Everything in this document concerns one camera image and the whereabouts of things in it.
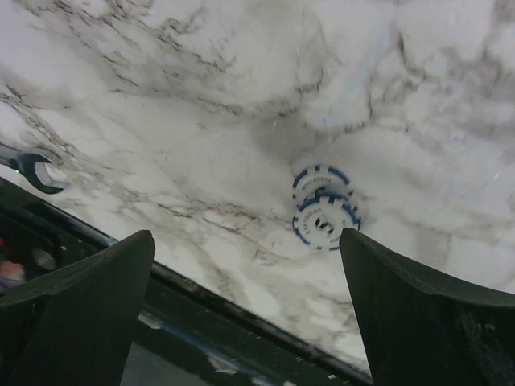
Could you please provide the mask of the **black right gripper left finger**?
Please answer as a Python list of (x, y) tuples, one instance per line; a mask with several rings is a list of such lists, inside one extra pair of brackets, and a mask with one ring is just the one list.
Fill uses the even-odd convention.
[(154, 261), (148, 230), (1, 296), (3, 385), (118, 385)]

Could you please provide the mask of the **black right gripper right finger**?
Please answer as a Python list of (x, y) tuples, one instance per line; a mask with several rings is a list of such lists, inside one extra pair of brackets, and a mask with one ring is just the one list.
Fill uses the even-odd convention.
[(375, 385), (512, 385), (514, 296), (404, 257), (355, 229), (340, 254)]

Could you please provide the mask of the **blue white poker chip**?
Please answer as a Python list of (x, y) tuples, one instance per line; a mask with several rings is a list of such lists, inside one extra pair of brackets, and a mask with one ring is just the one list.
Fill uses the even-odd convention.
[(295, 235), (310, 248), (335, 251), (345, 228), (360, 231), (361, 207), (349, 197), (336, 193), (313, 195), (301, 203), (292, 219)]
[(292, 184), (292, 199), (300, 204), (312, 195), (336, 193), (351, 195), (349, 178), (338, 168), (324, 164), (316, 164), (301, 170)]

